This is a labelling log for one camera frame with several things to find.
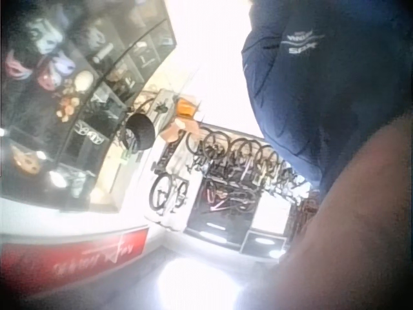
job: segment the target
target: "bicycle helmet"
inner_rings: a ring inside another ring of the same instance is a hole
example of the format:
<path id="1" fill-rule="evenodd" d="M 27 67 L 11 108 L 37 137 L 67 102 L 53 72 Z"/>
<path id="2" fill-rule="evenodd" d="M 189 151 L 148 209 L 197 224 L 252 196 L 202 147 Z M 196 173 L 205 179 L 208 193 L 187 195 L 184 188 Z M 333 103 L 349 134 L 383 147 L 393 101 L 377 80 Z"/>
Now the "bicycle helmet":
<path id="1" fill-rule="evenodd" d="M 14 50 L 9 51 L 6 57 L 6 73 L 13 79 L 21 81 L 32 75 L 33 70 L 24 67 L 14 58 Z"/>

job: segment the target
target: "blue jacket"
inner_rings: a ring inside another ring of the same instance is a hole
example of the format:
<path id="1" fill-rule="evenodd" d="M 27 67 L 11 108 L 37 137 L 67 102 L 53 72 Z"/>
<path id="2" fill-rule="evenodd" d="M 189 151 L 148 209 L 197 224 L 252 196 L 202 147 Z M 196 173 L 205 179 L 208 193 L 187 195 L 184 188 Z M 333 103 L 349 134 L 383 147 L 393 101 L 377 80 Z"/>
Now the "blue jacket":
<path id="1" fill-rule="evenodd" d="M 255 0 L 242 51 L 265 139 L 321 195 L 412 104 L 412 19 L 390 0 Z"/>

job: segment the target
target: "display shelf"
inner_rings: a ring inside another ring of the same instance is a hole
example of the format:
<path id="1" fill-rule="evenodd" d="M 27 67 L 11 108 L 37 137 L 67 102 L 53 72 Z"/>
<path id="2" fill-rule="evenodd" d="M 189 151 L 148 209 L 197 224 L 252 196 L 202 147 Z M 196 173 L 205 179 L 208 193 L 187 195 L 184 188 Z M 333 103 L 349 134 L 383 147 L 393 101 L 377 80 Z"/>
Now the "display shelf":
<path id="1" fill-rule="evenodd" d="M 1 145 L 1 195 L 42 207 L 85 210 L 128 107 L 165 60 L 150 33 L 168 14 L 163 0 L 33 5 L 35 10 L 21 5 L 6 10 L 14 16 L 15 29 L 6 29 L 5 55 L 13 50 L 8 62 L 18 61 L 32 72 L 19 79 L 5 72 L 11 64 L 2 66 L 1 123 L 7 135 Z M 111 80 L 122 66 L 126 70 Z M 79 134 L 78 127 L 87 132 Z M 38 173 L 16 166 L 13 143 L 45 154 Z M 78 174 L 82 181 L 68 177 L 67 187 L 59 189 L 49 175 L 56 170 Z M 75 190 L 73 182 L 84 184 Z"/>

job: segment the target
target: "ceiling light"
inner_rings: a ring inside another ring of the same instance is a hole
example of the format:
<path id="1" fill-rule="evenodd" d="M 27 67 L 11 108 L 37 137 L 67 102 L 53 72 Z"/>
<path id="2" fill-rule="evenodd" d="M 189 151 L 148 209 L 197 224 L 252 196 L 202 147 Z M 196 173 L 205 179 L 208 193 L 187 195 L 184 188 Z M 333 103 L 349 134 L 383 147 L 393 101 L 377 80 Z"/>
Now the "ceiling light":
<path id="1" fill-rule="evenodd" d="M 52 180 L 52 183 L 56 187 L 59 187 L 60 189 L 64 189 L 65 187 L 67 187 L 67 181 L 60 173 L 56 171 L 50 171 L 49 174 L 50 174 L 50 179 Z"/>
<path id="2" fill-rule="evenodd" d="M 266 238 L 256 238 L 256 242 L 260 244 L 266 244 L 266 245 L 274 245 L 276 244 L 274 241 L 271 239 L 266 239 Z"/>
<path id="3" fill-rule="evenodd" d="M 41 150 L 38 150 L 38 151 L 36 152 L 36 155 L 37 155 L 37 157 L 38 157 L 40 160 L 45 160 L 45 159 L 47 158 L 45 152 L 42 152 Z"/>
<path id="4" fill-rule="evenodd" d="M 270 256 L 272 258 L 280 258 L 285 254 L 285 250 L 273 250 L 270 251 Z"/>
<path id="5" fill-rule="evenodd" d="M 215 241 L 215 242 L 219 242 L 219 243 L 226 243 L 227 239 L 225 239 L 224 237 L 220 237 L 220 236 L 216 236 L 215 234 L 210 234 L 209 232 L 206 231 L 201 231 L 199 233 L 202 237 Z"/>
<path id="6" fill-rule="evenodd" d="M 213 224 L 213 223 L 206 223 L 209 227 L 213 227 L 213 228 L 216 228 L 216 229 L 221 229 L 222 231 L 224 231 L 225 230 L 225 227 L 222 227 L 222 226 L 219 226 L 219 225 L 215 225 L 215 224 Z"/>

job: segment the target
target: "orange item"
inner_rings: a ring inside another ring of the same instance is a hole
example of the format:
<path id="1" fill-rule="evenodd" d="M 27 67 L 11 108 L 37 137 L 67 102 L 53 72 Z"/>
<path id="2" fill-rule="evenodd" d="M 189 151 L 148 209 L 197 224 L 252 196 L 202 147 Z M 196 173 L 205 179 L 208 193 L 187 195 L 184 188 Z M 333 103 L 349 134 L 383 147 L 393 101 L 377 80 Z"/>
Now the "orange item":
<path id="1" fill-rule="evenodd" d="M 177 116 L 182 116 L 185 118 L 193 118 L 196 110 L 197 110 L 197 107 L 194 104 L 192 104 L 188 100 L 179 98 L 178 103 L 176 105 Z"/>

